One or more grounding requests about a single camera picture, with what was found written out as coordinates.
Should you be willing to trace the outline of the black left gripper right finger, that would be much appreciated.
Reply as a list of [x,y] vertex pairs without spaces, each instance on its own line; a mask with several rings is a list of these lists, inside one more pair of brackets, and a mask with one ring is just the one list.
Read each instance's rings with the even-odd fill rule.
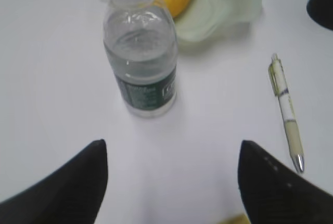
[[238,185],[251,223],[332,223],[332,195],[251,140],[241,143]]

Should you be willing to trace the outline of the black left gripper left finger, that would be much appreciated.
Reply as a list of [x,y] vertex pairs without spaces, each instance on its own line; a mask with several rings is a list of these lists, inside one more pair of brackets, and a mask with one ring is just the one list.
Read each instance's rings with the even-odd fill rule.
[[107,147],[101,139],[40,182],[1,202],[1,223],[94,223],[107,183]]

